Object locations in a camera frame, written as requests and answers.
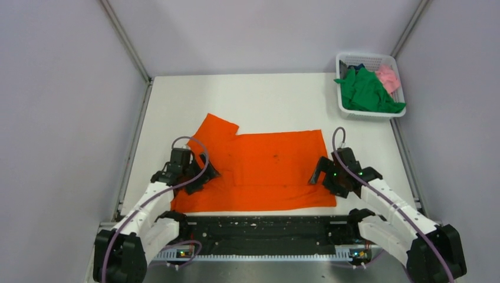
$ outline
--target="white wall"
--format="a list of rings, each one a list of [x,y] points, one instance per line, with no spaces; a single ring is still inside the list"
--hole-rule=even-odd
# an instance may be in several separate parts
[[[152,76],[335,70],[389,54],[420,0],[111,0]]]
[[[0,281],[80,283],[145,84],[98,1],[2,1],[0,42]]]
[[[467,282],[498,282],[499,1],[440,0],[398,59],[401,119],[430,215],[462,237]]]

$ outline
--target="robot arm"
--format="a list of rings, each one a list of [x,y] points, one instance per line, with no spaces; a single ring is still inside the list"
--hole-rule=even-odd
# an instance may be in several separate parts
[[[159,192],[168,190],[184,179],[191,179],[198,174],[199,178],[186,185],[184,190],[191,194],[203,188],[203,184],[219,176],[210,164],[202,172],[196,160],[191,157],[189,149],[172,149],[170,161],[155,173],[146,191],[137,205],[111,230],[101,230],[94,242],[93,278],[101,282],[106,250],[119,227],[127,225],[117,235],[109,254],[106,266],[107,283],[142,282],[146,276],[147,266],[154,256],[179,235],[178,213],[168,213],[170,202],[174,197],[172,190],[163,193],[150,201]]]
[[[347,197],[355,193],[361,200],[375,208],[377,214],[368,209],[353,209],[348,224],[356,236],[372,241],[393,255],[408,270],[415,283],[444,283],[448,278],[436,255],[398,210],[421,230],[434,244],[454,278],[466,273],[460,236],[451,225],[440,226],[428,219],[400,196],[383,180],[381,174],[371,167],[362,169],[353,151],[346,147],[337,151],[340,161],[360,179],[375,188],[378,193],[363,186],[340,166],[333,154],[333,161],[322,157],[318,162],[310,183],[316,183],[319,172],[325,172],[323,185],[331,193]]]

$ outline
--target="pink cloth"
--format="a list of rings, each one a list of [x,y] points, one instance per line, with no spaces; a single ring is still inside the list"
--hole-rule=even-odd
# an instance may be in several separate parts
[[[375,71],[375,74],[388,93],[394,92],[401,86],[396,73],[388,65],[380,65],[379,70]]]

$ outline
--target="metal frame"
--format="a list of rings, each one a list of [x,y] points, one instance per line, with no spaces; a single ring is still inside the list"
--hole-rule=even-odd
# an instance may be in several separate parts
[[[422,18],[422,15],[428,10],[430,3],[432,0],[421,0],[417,10],[413,13],[412,18],[406,25],[401,37],[399,38],[396,46],[391,52],[391,56],[397,60],[399,52],[404,47],[407,40],[410,38],[415,26]],[[401,155],[403,161],[404,171],[406,172],[406,177],[408,178],[408,182],[410,183],[410,188],[412,190],[413,196],[415,197],[415,203],[417,204],[418,210],[421,211],[422,214],[426,215],[426,201],[422,195],[421,186],[419,180],[417,178],[417,174],[415,172],[415,166],[413,164],[413,159],[410,155],[410,150],[408,149],[408,145],[404,138],[404,134],[402,131],[401,124],[399,123],[399,119],[391,119],[391,126],[394,132],[394,137],[396,138],[396,144],[399,149],[399,154]]]
[[[129,55],[135,68],[139,71],[139,73],[141,74],[142,78],[146,83],[151,82],[151,77],[148,75],[146,68],[144,67],[144,64],[142,63],[136,49],[134,48],[134,45],[132,45],[129,36],[125,32],[125,29],[121,25],[120,21],[118,20],[118,17],[114,12],[113,7],[111,6],[108,0],[98,0],[98,2],[104,9],[104,12],[106,13],[108,19],[110,20],[111,26],[116,32],[116,35],[120,40],[120,42],[123,44],[123,47],[125,47],[125,50],[127,51],[127,54]]]
[[[149,82],[147,86],[146,93],[144,95],[144,99],[142,101],[142,106],[139,113],[139,118],[137,119],[136,129],[134,131],[134,136],[132,138],[132,143],[129,148],[129,155],[127,156],[127,164],[123,170],[123,174],[121,176],[120,188],[119,188],[119,196],[116,200],[114,215],[112,220],[117,221],[118,217],[120,217],[121,207],[123,206],[123,200],[125,199],[125,194],[127,192],[127,185],[129,184],[130,172],[132,171],[132,165],[134,163],[134,157],[136,155],[137,144],[139,143],[140,132],[142,130],[142,125],[144,124],[144,118],[146,116],[147,105],[149,103],[149,98],[151,96],[151,90],[153,89],[153,80]]]

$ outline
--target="cable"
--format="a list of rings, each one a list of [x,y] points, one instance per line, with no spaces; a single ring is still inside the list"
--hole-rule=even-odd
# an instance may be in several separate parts
[[[200,173],[198,173],[198,175],[196,175],[193,179],[190,179],[190,180],[187,180],[183,183],[180,183],[178,185],[175,185],[175,186],[172,186],[172,187],[169,187],[165,190],[161,190],[160,192],[156,193],[155,195],[153,195],[152,197],[148,198],[145,202],[143,202],[140,206],[139,206],[139,209],[136,209],[134,212],[132,212],[132,214],[129,216],[128,220],[127,221],[124,221],[120,227],[118,227],[118,229],[116,229],[113,237],[111,237],[111,240],[108,244],[108,248],[106,249],[106,254],[104,255],[104,261],[103,261],[103,270],[102,270],[102,273],[101,273],[101,283],[106,283],[106,271],[107,271],[107,265],[108,265],[108,261],[109,261],[109,256],[111,254],[111,250],[113,249],[113,244],[115,243],[116,239],[118,238],[118,235],[120,234],[120,232],[130,223],[130,221],[132,219],[134,219],[134,217],[136,217],[136,215],[139,213],[139,210],[140,209],[143,209],[144,207],[146,207],[150,202],[152,202],[153,200],[155,200],[156,198],[158,198],[159,196],[161,196],[162,194],[166,193],[166,192],[170,192],[171,190],[175,190],[175,189],[178,189],[180,187],[184,187],[192,182],[194,182],[196,179],[200,178],[203,173],[206,171],[207,167],[208,167],[208,160],[209,160],[209,157],[208,157],[208,150],[206,149],[205,145],[203,143],[201,143],[201,141],[199,141],[198,139],[195,139],[194,137],[188,137],[188,136],[182,136],[182,137],[178,137],[176,138],[173,142],[172,142],[172,148],[173,146],[175,145],[175,143],[178,141],[178,140],[181,140],[181,139],[189,139],[189,140],[192,140],[194,142],[197,142],[197,144],[199,144],[202,148],[203,148],[203,152],[205,153],[205,156],[206,156],[206,162],[205,162],[205,165],[203,167],[203,169],[201,170]]]
[[[174,266],[178,266],[178,267],[177,267],[177,269],[179,269],[179,268],[183,268],[184,266],[186,266],[186,265],[190,264],[190,263],[194,260],[194,258],[198,256],[198,254],[200,253],[200,251],[202,250],[202,247],[203,247],[203,245],[202,245],[202,243],[201,243],[201,242],[199,242],[199,241],[197,241],[197,240],[187,240],[187,241],[182,241],[182,242],[175,243],[175,244],[173,244],[173,245],[167,245],[167,246],[165,246],[163,249],[161,249],[161,250],[160,250],[160,252],[166,251],[166,250],[168,250],[168,249],[175,248],[175,247],[177,247],[177,246],[186,245],[186,244],[188,244],[188,243],[189,243],[189,244],[193,244],[193,243],[195,243],[195,244],[199,245],[200,247],[199,247],[199,248],[195,251],[195,254],[194,254],[193,256],[191,256],[191,258],[190,258],[188,261],[186,261],[185,263],[183,263],[183,264],[181,264],[181,265],[174,265]],[[161,264],[150,264],[150,265],[148,266],[148,268],[153,268],[153,267],[156,267],[156,266],[170,266],[170,264],[169,264],[168,262],[167,262],[167,264],[163,264],[163,263],[161,263]]]
[[[401,264],[401,266],[403,267],[404,274],[406,274],[406,276],[408,277],[408,280],[410,281],[410,283],[414,283],[413,279],[410,277],[410,274],[408,273],[408,270],[406,270],[406,267],[404,265],[402,265],[402,264]]]
[[[422,239],[427,243],[427,245],[430,247],[432,252],[436,255],[437,260],[441,265],[443,266],[443,269],[445,270],[446,276],[448,277],[449,283],[455,283],[455,280],[453,279],[453,275],[451,270],[449,269],[448,265],[445,262],[445,259],[443,256],[439,253],[438,249],[434,244],[430,241],[430,239],[420,230],[420,228],[404,213],[392,200],[390,200],[387,196],[383,195],[382,193],[379,192],[379,190],[375,189],[374,187],[370,186],[367,182],[365,182],[363,179],[359,178],[356,174],[354,174],[349,168],[340,160],[340,157],[338,155],[338,151],[335,147],[335,137],[337,135],[337,132],[341,130],[343,132],[343,138],[342,138],[342,144],[346,142],[346,130],[343,127],[338,127],[335,129],[333,132],[333,137],[331,139],[331,143],[333,145],[333,154],[337,158],[339,164],[342,166],[342,168],[353,178],[355,178],[356,181],[360,182],[363,184],[363,186],[369,188],[372,192],[376,193],[377,196],[380,196],[383,200],[385,200],[390,206],[392,206],[396,211],[401,214],[401,216],[410,224],[410,226],[417,231],[417,233],[422,237]]]
[[[368,263],[364,264],[364,265],[352,265],[352,264],[334,264],[334,263],[331,263],[330,265],[331,266],[334,266],[334,267],[340,267],[340,268],[348,268],[348,269],[366,269],[368,268],[368,266],[372,265],[374,262],[376,262],[377,260],[379,260],[380,256],[385,253],[384,250],[380,251],[376,256],[374,256],[371,261],[369,261]]]

